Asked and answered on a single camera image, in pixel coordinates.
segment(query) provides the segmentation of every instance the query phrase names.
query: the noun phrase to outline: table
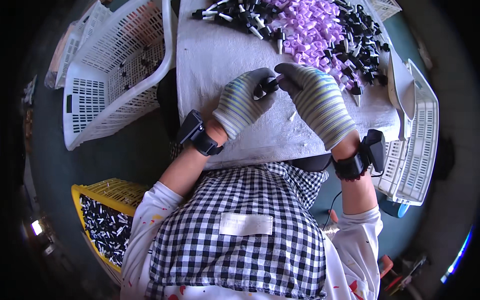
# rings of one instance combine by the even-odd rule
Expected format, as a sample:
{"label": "table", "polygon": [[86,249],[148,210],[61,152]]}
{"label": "table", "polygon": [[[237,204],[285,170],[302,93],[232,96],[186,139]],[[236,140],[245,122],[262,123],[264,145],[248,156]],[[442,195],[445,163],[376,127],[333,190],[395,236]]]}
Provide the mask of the table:
{"label": "table", "polygon": [[[273,69],[290,55],[278,55],[276,45],[209,21],[192,19],[192,12],[210,1],[180,3],[177,35],[177,89],[180,120],[196,109],[204,119],[217,107],[223,87],[238,75],[261,67]],[[357,0],[380,25],[382,38],[390,41],[385,27],[368,0]],[[389,54],[381,51],[380,68],[386,70]],[[296,115],[288,94],[278,91],[277,101],[254,125],[246,128],[224,151],[209,159],[206,169],[234,167],[316,156],[329,153],[318,136]],[[388,99],[386,87],[368,85],[357,107],[348,91],[347,110],[360,136],[368,129],[383,131],[385,141],[398,139],[400,120]]]}

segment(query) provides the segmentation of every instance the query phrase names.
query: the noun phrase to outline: worker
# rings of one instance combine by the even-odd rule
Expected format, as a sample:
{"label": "worker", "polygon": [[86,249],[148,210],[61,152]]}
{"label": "worker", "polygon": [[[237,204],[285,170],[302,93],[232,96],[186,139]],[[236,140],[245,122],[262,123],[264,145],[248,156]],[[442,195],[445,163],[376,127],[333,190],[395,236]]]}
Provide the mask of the worker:
{"label": "worker", "polygon": [[[333,77],[295,63],[275,71],[333,159],[354,156],[360,136]],[[275,92],[254,100],[256,87],[271,77],[261,68],[225,86],[205,129],[218,146],[234,147],[241,131],[271,108]],[[145,193],[123,258],[122,299],[377,299],[383,224],[368,172],[341,181],[343,213],[329,240],[308,211],[326,171],[274,162],[200,178],[207,160],[186,147]]]}

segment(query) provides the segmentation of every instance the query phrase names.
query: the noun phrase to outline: gray rubber-palm glove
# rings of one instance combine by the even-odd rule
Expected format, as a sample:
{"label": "gray rubber-palm glove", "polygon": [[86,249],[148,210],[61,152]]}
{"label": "gray rubber-palm glove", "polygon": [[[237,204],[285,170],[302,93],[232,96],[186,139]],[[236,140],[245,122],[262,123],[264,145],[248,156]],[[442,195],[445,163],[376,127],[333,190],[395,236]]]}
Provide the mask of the gray rubber-palm glove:
{"label": "gray rubber-palm glove", "polygon": [[313,67],[281,63],[278,85],[290,95],[302,120],[322,139],[325,150],[335,147],[356,125],[335,79]]}
{"label": "gray rubber-palm glove", "polygon": [[222,124],[229,140],[234,140],[245,127],[255,123],[272,107],[276,93],[262,97],[263,91],[259,88],[259,83],[270,77],[275,78],[272,70],[260,68],[240,75],[225,86],[213,116]]}

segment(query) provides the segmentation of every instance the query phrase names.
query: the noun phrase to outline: yellow basket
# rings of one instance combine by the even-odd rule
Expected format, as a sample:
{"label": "yellow basket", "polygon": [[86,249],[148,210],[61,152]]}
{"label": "yellow basket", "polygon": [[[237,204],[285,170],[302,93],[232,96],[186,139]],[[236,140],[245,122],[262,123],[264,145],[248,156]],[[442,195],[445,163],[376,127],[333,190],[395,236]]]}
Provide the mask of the yellow basket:
{"label": "yellow basket", "polygon": [[[117,178],[107,179],[88,186],[74,184],[72,186],[73,203],[75,204],[78,217],[80,218],[80,222],[82,223],[82,227],[88,238],[92,240],[88,230],[85,230],[84,214],[82,212],[82,206],[80,205],[80,194],[133,217],[138,204],[142,201],[147,190],[149,189],[146,185],[128,182]],[[93,248],[97,255],[106,264],[120,272],[120,268],[103,256],[95,245]]]}

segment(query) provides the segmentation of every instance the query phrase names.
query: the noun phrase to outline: checkered apron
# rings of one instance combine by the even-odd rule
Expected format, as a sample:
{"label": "checkered apron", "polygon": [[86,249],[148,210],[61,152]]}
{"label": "checkered apron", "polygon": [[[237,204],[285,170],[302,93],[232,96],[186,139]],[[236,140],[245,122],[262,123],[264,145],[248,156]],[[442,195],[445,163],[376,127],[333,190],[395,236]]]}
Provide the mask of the checkered apron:
{"label": "checkered apron", "polygon": [[[162,298],[165,286],[216,285],[323,299],[323,237],[308,209],[327,178],[283,162],[207,173],[158,231],[147,296]],[[220,235],[222,213],[272,216],[273,233]]]}

